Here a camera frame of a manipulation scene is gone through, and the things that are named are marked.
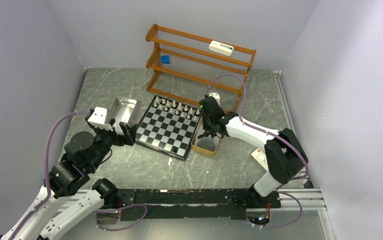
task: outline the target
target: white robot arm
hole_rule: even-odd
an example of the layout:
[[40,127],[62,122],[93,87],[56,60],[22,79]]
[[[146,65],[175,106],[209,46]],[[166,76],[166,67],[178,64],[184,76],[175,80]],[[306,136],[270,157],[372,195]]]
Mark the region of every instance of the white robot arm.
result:
[[304,161],[308,163],[308,158],[292,130],[269,129],[240,119],[235,112],[224,113],[219,106],[218,94],[211,93],[199,103],[203,113],[203,129],[206,131],[202,135],[213,137],[221,134],[238,138],[265,152],[268,171],[252,186],[261,197],[268,196],[288,183],[304,167]]
[[66,209],[63,213],[53,218],[56,212],[71,199],[73,195],[90,180],[89,174],[95,173],[104,157],[113,145],[133,145],[135,127],[120,124],[123,135],[119,135],[113,128],[102,127],[105,122],[101,119],[90,119],[93,113],[101,110],[97,107],[86,117],[87,123],[95,131],[75,134],[70,142],[65,145],[66,153],[60,162],[55,164],[49,173],[48,190],[44,185],[29,206],[21,219],[0,240],[37,240],[59,239],[71,227],[77,224],[88,214],[98,210],[106,203],[105,207],[117,207],[117,188],[107,179],[98,180],[93,185],[93,191],[82,196],[83,199]]

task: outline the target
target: marble surface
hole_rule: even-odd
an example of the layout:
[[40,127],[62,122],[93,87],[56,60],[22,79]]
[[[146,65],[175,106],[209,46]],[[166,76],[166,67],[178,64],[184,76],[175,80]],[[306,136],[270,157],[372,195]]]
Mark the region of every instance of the marble surface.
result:
[[[78,96],[75,111],[95,107],[109,108],[115,97],[138,101],[133,123],[145,113],[154,93],[146,91],[153,74],[146,68],[89,68]],[[169,74],[158,77],[155,88],[199,101],[204,98],[206,86]],[[271,71],[252,70],[246,83],[248,95],[242,115],[245,119],[270,129],[288,127],[284,105]],[[221,96],[221,107],[232,110],[237,95],[216,89]],[[81,131],[93,131],[84,116],[75,116],[70,123],[65,144]],[[122,189],[207,189],[249,188],[265,173],[251,159],[256,147],[242,140],[226,137],[220,141],[215,156],[190,151],[186,161],[144,146],[112,147],[112,157],[91,175],[83,189],[91,188],[101,178],[108,178]],[[303,188],[302,180],[294,180],[285,188]]]

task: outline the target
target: black chess square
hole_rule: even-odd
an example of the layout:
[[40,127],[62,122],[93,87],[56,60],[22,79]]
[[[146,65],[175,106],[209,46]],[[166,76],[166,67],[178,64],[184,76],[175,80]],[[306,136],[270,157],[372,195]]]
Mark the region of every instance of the black chess square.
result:
[[143,132],[143,135],[144,136],[149,136],[149,134],[151,134],[151,131],[149,131],[149,130],[144,130],[144,132]]
[[154,139],[156,139],[156,140],[161,140],[162,137],[163,137],[163,135],[158,133],[158,134],[156,134],[156,136],[154,137]]
[[172,132],[178,134],[180,132],[180,128],[174,127],[174,130],[172,130]]
[[173,153],[177,153],[178,152],[178,147],[176,147],[176,146],[172,146],[172,148],[171,148],[171,152],[173,152]]
[[187,132],[184,134],[184,137],[191,139],[191,138],[192,138],[192,135],[193,135],[192,132],[187,131]]
[[179,148],[180,148],[180,149],[186,149],[186,148],[187,148],[187,143],[182,142],[182,143],[179,145]]
[[161,142],[159,143],[158,147],[160,147],[161,149],[163,149],[163,148],[165,148],[165,145],[166,145],[166,143],[163,142],[163,141],[161,141]]

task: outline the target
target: light gray wall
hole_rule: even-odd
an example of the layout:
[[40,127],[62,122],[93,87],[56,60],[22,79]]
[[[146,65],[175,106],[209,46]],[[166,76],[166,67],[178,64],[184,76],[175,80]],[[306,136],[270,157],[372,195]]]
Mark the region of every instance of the light gray wall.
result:
[[[73,110],[84,69],[47,0],[0,0],[0,235],[31,204],[44,179],[53,123]],[[51,165],[68,122],[54,135]]]
[[383,239],[383,1],[320,0],[282,82],[337,239]]
[[256,49],[254,69],[280,70],[318,0],[50,2],[87,67],[145,67],[156,23]]

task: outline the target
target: wooden rack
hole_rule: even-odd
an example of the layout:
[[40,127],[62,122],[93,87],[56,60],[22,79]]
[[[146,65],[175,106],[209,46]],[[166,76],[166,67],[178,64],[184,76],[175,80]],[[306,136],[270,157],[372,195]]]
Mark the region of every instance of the wooden rack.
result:
[[[207,68],[209,66],[210,69],[213,68],[218,72],[221,70],[224,73],[236,75],[241,77],[244,82],[246,82],[248,78],[256,54],[255,49],[252,50],[226,43],[234,47],[234,52],[231,56],[221,55],[209,50],[208,46],[212,39],[158,26],[157,24],[153,24],[147,32],[146,41],[154,42],[153,52],[146,62],[146,68],[153,69],[153,76],[146,87],[147,91],[196,106],[199,106],[197,101],[153,88],[159,74],[163,72],[206,85],[209,85],[213,79],[195,76],[182,72],[181,70],[173,69],[172,67],[167,67],[166,64],[161,63],[161,54],[174,56],[175,58],[180,58],[190,63],[202,65],[202,67]],[[237,101],[234,106],[235,111],[243,93],[241,84],[231,85],[219,81],[215,82],[212,86],[237,94]]]

